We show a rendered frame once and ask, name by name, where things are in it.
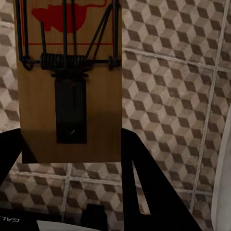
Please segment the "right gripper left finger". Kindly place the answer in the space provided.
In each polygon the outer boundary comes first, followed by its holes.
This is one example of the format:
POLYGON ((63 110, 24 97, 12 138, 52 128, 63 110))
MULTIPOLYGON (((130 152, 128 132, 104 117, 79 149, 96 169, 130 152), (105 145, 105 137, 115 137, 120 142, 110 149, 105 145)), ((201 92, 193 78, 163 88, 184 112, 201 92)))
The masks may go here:
POLYGON ((0 186, 22 153, 20 128, 0 133, 0 186))

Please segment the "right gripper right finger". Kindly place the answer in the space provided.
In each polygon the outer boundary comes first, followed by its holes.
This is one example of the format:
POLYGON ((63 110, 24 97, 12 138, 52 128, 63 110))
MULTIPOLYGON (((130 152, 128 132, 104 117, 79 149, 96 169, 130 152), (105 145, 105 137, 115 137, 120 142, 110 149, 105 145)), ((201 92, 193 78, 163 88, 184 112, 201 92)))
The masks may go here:
POLYGON ((124 231, 202 231, 139 136, 121 129, 124 231), (151 215, 139 210, 134 162, 151 215))

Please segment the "mousetrap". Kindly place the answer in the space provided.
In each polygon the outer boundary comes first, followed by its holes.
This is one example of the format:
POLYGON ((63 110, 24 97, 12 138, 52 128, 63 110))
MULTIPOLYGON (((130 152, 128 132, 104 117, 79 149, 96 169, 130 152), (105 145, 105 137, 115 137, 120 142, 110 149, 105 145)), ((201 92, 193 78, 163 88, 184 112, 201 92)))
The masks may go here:
POLYGON ((23 164, 121 162, 122 0, 13 0, 23 164))

